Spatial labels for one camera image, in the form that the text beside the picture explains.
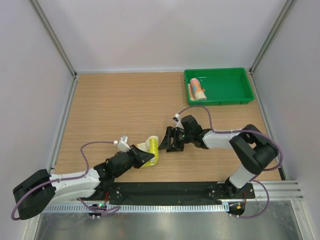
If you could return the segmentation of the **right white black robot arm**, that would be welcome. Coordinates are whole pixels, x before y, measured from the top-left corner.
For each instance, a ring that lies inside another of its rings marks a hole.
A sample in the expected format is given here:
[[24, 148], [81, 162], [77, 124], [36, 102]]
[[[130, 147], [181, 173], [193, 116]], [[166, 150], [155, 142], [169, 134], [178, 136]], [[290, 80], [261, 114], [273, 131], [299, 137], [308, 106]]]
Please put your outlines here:
[[225, 193], [237, 198], [244, 187], [262, 172], [275, 159], [280, 149], [267, 135], [249, 124], [238, 130], [214, 131], [197, 126], [167, 127], [165, 137], [159, 144], [159, 150], [182, 152], [185, 144], [194, 144], [200, 149], [232, 149], [241, 162], [240, 167], [229, 176], [225, 183]]

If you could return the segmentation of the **yellow green patterned towel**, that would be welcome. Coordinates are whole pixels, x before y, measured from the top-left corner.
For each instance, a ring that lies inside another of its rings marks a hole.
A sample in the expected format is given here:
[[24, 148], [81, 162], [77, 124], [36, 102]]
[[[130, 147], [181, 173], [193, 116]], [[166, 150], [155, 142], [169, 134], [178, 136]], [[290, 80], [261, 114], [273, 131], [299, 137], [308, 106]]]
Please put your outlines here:
[[147, 138], [147, 140], [143, 143], [138, 143], [136, 147], [144, 152], [153, 154], [154, 157], [146, 162], [142, 168], [155, 166], [158, 163], [159, 160], [159, 137], [158, 136], [150, 136]]

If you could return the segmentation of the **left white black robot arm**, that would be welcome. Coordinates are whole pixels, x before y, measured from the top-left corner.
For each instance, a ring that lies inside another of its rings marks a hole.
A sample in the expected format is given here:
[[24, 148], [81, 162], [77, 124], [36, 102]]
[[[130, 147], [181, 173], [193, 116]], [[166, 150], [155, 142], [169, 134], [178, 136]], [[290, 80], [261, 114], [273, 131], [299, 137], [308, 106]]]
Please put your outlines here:
[[11, 219], [31, 219], [49, 204], [75, 199], [101, 200], [116, 178], [131, 168], [141, 168], [158, 156], [158, 146], [131, 145], [81, 172], [50, 174], [47, 169], [40, 169], [13, 189], [15, 206]]

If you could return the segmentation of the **blue polka dot towel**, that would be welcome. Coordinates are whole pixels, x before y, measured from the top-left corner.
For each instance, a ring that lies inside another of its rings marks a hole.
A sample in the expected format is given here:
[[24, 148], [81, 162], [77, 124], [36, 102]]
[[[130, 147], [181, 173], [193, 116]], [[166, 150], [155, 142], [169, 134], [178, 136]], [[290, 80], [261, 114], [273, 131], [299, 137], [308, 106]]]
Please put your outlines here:
[[207, 96], [197, 78], [192, 78], [188, 83], [188, 93], [191, 101], [206, 101]]

